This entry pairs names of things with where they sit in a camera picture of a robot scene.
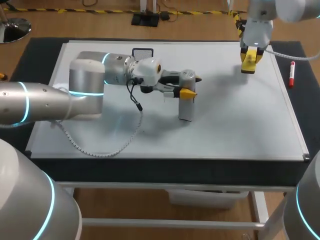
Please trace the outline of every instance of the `coiled white cable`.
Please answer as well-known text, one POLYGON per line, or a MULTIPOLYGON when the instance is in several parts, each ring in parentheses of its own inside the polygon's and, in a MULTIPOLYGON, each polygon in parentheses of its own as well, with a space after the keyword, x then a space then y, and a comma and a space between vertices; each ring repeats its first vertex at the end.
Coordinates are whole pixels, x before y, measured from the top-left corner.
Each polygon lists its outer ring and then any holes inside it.
POLYGON ((317 58, 319 58, 320 56, 320 51, 318 52, 317 55, 315 56, 311 56, 311 57, 297 57, 297 56, 290 56, 290 55, 285 55, 279 52, 275 52, 275 51, 271 51, 271 50, 264 50, 265 52, 269 53, 269 54, 273 54, 275 56, 281 57, 281 58, 285 58, 285 59, 290 59, 290 60, 295 60, 295 61, 311 61, 311 60, 315 60, 317 58))
POLYGON ((135 136, 137 135, 137 133, 139 132, 139 129, 141 127, 142 124, 142 119, 143 119, 143 112, 140 111, 140 119, 138 122, 138 125, 135 129, 135 131, 133 132, 133 134, 131 135, 131 137, 129 138, 129 140, 122 146, 120 147, 118 150, 111 152, 111 153, 107 153, 107 154, 98 154, 98 153, 92 153, 92 152, 88 152, 86 150, 84 150, 82 147, 80 147, 71 137, 70 133, 66 130, 66 128, 61 124, 61 122, 55 121, 54 124, 57 125, 61 131, 66 135, 66 137, 68 138, 69 142, 81 153, 88 155, 90 157, 95 157, 95 158, 110 158, 110 157, 114 157, 116 155, 118 155, 119 153, 121 153, 126 147, 129 146, 129 144, 133 141, 133 139, 135 138, 135 136))
POLYGON ((119 153, 121 153, 126 147, 129 146, 129 144, 133 141, 133 139, 135 138, 135 136, 137 135, 137 133, 139 132, 139 129, 141 127, 141 124, 142 124, 142 119, 143 119, 143 112, 142 110, 139 111, 140 112, 140 119, 139 119, 139 122, 138 122, 138 125, 135 129, 135 131, 133 132, 133 134, 131 135, 131 137, 129 138, 128 141, 125 142, 124 145, 122 145, 122 147, 120 147, 118 150, 114 151, 114 152, 111 152, 111 153, 106 153, 106 154, 98 154, 98 153, 93 153, 93 152, 88 152, 86 150, 84 150, 82 147, 80 147, 75 141, 74 139, 71 137, 70 133, 66 130, 66 128, 62 125, 62 122, 66 119, 68 119, 69 115, 70 115, 70 112, 71 112, 71 109, 72 109, 72 99, 71 99, 71 93, 69 92, 68 89, 64 88, 64 87, 59 87, 58 88, 59 90, 63 89, 65 90, 68 95, 69 95, 69 107, 68 107, 68 111, 64 117, 63 120, 60 120, 60 121, 53 121, 51 122, 51 124, 53 126, 58 126, 58 128, 64 133, 64 135, 68 138, 69 142, 72 144, 72 146, 74 146, 79 152, 87 155, 87 156, 90 156, 90 157, 95 157, 95 158, 111 158, 111 157, 114 157, 116 155, 118 155, 119 153))

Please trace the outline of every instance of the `black base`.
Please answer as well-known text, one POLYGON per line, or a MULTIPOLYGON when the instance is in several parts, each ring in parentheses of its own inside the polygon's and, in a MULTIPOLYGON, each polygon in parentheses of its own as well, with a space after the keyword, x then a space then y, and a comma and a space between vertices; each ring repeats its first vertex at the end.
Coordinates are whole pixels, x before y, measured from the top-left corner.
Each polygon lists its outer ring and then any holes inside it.
POLYGON ((246 71, 246 70, 241 70, 241 73, 243 74, 255 74, 256 71, 246 71))
POLYGON ((131 25, 145 26, 145 27, 158 27, 159 14, 150 11, 134 13, 131 25))

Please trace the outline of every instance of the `black cable on floor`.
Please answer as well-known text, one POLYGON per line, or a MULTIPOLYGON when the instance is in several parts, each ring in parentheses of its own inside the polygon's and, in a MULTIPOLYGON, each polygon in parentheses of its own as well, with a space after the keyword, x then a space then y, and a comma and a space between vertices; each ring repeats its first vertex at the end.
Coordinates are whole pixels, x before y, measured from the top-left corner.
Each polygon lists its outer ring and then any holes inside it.
POLYGON ((173 22, 177 21, 177 20, 178 20, 178 17, 179 17, 179 11, 178 11, 178 9, 176 9, 176 8, 173 7, 173 6, 167 6, 167 5, 164 3, 164 0, 161 0, 161 3, 162 3, 166 8, 168 8, 168 9, 174 9, 174 10, 176 11, 176 18, 175 18, 175 20, 173 20, 173 21, 169 21, 169 20, 168 20, 168 22, 173 23, 173 22))
POLYGON ((96 5, 97 3, 98 3, 98 0, 95 0, 94 3, 87 5, 87 4, 85 4, 85 0, 82 0, 82 5, 85 7, 92 7, 92 6, 96 5))

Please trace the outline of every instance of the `metal table leg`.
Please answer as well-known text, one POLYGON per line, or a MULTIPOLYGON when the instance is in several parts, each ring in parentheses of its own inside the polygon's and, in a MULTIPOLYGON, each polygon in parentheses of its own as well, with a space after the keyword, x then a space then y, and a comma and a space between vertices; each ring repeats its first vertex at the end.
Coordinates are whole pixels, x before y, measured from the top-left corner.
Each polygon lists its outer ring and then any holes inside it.
POLYGON ((140 12, 144 13, 147 10, 147 0, 140 0, 140 12))

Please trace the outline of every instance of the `whiteboard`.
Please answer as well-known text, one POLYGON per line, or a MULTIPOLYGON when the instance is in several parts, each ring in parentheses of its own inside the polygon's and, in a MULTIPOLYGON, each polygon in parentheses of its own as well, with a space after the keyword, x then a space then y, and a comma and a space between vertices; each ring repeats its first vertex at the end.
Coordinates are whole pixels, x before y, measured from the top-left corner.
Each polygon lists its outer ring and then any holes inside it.
MULTIPOLYGON (((308 150, 274 56, 265 53, 255 74, 242 74, 238 42, 67 43, 50 84, 68 86, 69 64, 81 51, 130 55, 133 48, 151 48, 163 69, 192 69, 203 80, 196 84, 193 122, 178 119, 178 99, 137 87, 142 126, 116 158, 303 161, 308 150)), ((63 125, 86 151, 103 154, 128 140, 139 117, 125 86, 105 85, 101 118, 63 125)), ((48 122, 35 125, 27 150, 32 158, 87 158, 48 122)))

